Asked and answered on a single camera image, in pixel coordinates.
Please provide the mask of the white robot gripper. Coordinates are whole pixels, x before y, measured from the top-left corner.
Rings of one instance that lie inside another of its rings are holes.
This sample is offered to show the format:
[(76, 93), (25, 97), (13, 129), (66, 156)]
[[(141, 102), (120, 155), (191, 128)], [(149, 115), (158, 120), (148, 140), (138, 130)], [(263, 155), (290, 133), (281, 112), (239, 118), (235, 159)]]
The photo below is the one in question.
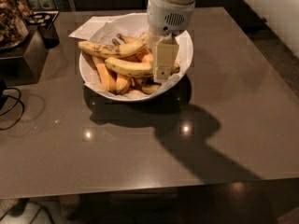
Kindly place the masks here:
[(153, 51), (155, 82), (164, 83), (170, 77), (179, 49), (173, 35), (180, 35), (188, 28), (194, 9), (195, 0), (148, 1), (147, 45)]

